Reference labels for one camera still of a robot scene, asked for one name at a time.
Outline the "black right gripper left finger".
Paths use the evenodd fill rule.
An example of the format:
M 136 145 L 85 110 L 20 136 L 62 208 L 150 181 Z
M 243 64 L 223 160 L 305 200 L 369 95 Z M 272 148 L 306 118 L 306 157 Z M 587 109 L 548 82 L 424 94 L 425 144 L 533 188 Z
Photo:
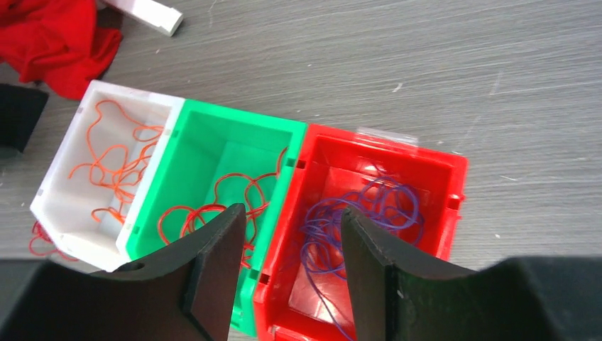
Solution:
M 112 272 L 4 259 L 1 339 L 226 340 L 245 233 L 245 207 L 234 204 Z

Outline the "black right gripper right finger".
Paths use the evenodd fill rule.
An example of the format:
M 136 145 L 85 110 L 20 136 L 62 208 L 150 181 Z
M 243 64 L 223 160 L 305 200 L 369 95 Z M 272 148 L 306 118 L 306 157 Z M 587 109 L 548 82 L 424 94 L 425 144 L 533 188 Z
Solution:
M 474 271 L 352 207 L 341 236 L 359 340 L 601 339 L 598 256 L 518 256 Z

